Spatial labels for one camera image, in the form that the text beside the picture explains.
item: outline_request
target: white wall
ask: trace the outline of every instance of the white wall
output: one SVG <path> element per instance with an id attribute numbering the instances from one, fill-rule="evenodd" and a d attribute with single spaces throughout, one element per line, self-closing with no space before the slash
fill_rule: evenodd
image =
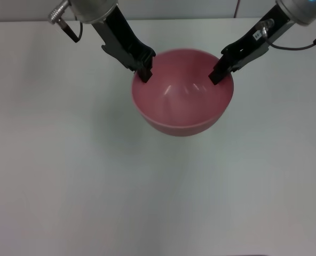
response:
<path id="1" fill-rule="evenodd" d="M 0 21 L 45 20 L 60 0 L 0 0 Z M 128 19 L 231 18 L 237 0 L 119 0 Z M 263 16 L 275 0 L 241 0 L 238 17 Z M 73 18 L 71 13 L 66 17 Z"/>

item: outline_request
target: black cable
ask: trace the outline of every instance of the black cable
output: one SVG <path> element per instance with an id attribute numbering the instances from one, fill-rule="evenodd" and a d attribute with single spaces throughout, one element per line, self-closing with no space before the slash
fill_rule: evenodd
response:
<path id="1" fill-rule="evenodd" d="M 300 48 L 290 48 L 290 47 L 282 47 L 282 46 L 277 46 L 274 45 L 268 38 L 265 38 L 265 41 L 267 44 L 269 44 L 269 46 L 279 49 L 279 50 L 285 50 L 285 51 L 302 51 L 302 50 L 307 50 L 310 49 L 314 46 L 316 46 L 316 39 L 313 41 L 313 43 L 311 45 L 305 46 L 305 47 L 300 47 Z"/>
<path id="2" fill-rule="evenodd" d="M 241 0 L 238 0 L 238 3 L 236 4 L 236 8 L 235 8 L 235 12 L 234 12 L 234 18 L 236 18 L 236 16 L 238 15 L 240 2 L 241 2 Z"/>
<path id="3" fill-rule="evenodd" d="M 81 38 L 82 38 L 82 33 L 83 33 L 83 23 L 80 22 L 80 34 L 78 35 L 78 41 L 81 40 Z"/>
<path id="4" fill-rule="evenodd" d="M 311 45 L 308 45 L 305 47 L 289 48 L 289 47 L 282 47 L 282 46 L 274 45 L 268 38 L 265 38 L 265 41 L 267 44 L 269 44 L 269 46 L 276 48 L 276 49 L 279 49 L 279 50 L 285 50 L 285 51 L 302 51 L 302 50 L 310 49 L 310 48 L 315 46 L 315 44 L 311 44 Z"/>

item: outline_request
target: pink bowl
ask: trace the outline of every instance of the pink bowl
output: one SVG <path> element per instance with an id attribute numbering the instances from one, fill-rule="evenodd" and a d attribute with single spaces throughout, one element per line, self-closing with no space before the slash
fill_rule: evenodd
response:
<path id="1" fill-rule="evenodd" d="M 231 75 L 213 85 L 208 75 L 218 59 L 206 52 L 180 49 L 153 59 L 152 77 L 132 82 L 133 101 L 151 126 L 173 136 L 191 136 L 212 127 L 234 91 Z"/>

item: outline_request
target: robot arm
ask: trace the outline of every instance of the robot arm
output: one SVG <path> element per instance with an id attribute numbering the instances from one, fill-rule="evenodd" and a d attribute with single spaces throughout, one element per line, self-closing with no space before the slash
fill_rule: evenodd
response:
<path id="1" fill-rule="evenodd" d="M 273 42 L 295 23 L 307 26 L 315 19 L 316 0 L 276 0 L 276 5 L 253 28 L 221 51 L 223 56 L 209 78 L 214 84 L 218 84 L 230 72 L 240 70 L 265 54 L 268 47 L 274 46 Z"/>
<path id="2" fill-rule="evenodd" d="M 67 8 L 71 8 L 77 20 L 92 24 L 104 40 L 102 49 L 131 71 L 137 71 L 143 82 L 152 76 L 152 59 L 155 52 L 143 44 L 126 22 L 117 0 L 63 0 L 49 15 L 52 24 L 57 23 L 75 42 L 77 36 L 62 19 Z"/>

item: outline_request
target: table surface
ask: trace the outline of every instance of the table surface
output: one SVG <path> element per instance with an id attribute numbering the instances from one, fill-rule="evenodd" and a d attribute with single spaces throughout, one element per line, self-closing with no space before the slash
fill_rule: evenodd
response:
<path id="1" fill-rule="evenodd" d="M 256 19 L 131 21 L 161 52 L 220 56 Z M 72 23 L 78 30 L 78 24 Z M 316 22 L 276 43 L 304 46 Z M 316 255 L 316 47 L 235 73 L 214 127 L 151 128 L 132 73 L 84 26 L 0 23 L 0 255 Z"/>

